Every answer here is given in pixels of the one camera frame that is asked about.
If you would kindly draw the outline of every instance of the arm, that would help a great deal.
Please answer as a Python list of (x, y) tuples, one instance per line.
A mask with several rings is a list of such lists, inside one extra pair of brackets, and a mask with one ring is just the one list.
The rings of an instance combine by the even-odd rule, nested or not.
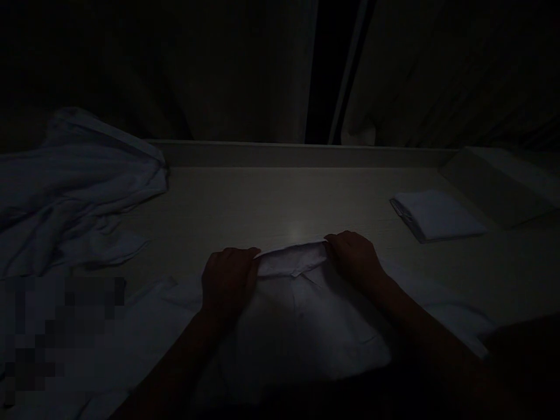
[(526, 417), (493, 372), (383, 271), (370, 241), (348, 231), (325, 239), (342, 277), (414, 346), (465, 413), (476, 418)]
[(259, 252), (226, 248), (210, 256), (202, 275), (202, 309), (110, 420), (184, 413), (203, 368), (253, 295), (253, 258)]

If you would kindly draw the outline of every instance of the white table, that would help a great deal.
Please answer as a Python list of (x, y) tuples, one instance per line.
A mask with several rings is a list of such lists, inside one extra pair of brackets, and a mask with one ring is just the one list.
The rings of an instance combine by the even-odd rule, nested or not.
[[(125, 264), (75, 275), (124, 276), (127, 294), (162, 275), (189, 281), (227, 246), (263, 250), (355, 230), (381, 257), (462, 294), (498, 323), (560, 309), (560, 229), (500, 230), (435, 167), (172, 167), (169, 192), (124, 215), (151, 239)], [(389, 199), (435, 188), (461, 201), (490, 232), (419, 244)]]

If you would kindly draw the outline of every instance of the curtain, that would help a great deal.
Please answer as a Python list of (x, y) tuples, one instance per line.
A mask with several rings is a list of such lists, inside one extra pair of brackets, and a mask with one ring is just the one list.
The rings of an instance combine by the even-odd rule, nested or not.
[(343, 144), (558, 150), (559, 17), (550, 1), (378, 0)]
[(16, 2), (4, 109), (79, 106), (143, 138), (303, 142), (316, 13), (317, 0)]

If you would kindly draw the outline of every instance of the white fabric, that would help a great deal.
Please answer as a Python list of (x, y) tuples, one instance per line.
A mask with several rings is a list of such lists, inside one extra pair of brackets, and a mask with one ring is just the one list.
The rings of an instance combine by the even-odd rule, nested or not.
[(116, 230), (116, 213), (167, 190), (158, 149), (77, 108), (38, 149), (0, 156), (0, 178), (2, 278), (131, 258), (146, 240)]
[(394, 200), (426, 241), (481, 235), (488, 231), (465, 207), (442, 191), (399, 192)]
[[(339, 379), (391, 361), (390, 327), (325, 262), (322, 244), (289, 247), (261, 258), (255, 295), (205, 369), (197, 405), (256, 403), (269, 384)], [(441, 286), (389, 262), (382, 265), (478, 356), (486, 354), (477, 335), (494, 325), (483, 314)], [(123, 318), (96, 337), (93, 348), (72, 354), (63, 377), (45, 380), (49, 392), (41, 393), (45, 398), (35, 395), (36, 403), (50, 412), (60, 411), (60, 404), (88, 402), (88, 418), (106, 418), (165, 354), (201, 302), (200, 278), (151, 284), (127, 302)]]

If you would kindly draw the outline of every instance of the hand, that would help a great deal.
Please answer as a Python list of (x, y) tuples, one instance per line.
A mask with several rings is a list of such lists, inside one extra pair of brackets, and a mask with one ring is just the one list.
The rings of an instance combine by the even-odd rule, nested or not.
[(373, 244), (356, 232), (328, 234), (325, 248), (338, 273), (357, 290), (366, 293), (372, 282), (387, 278)]
[(225, 248), (208, 258), (202, 274), (201, 314), (227, 327), (251, 300), (257, 282), (258, 248)]

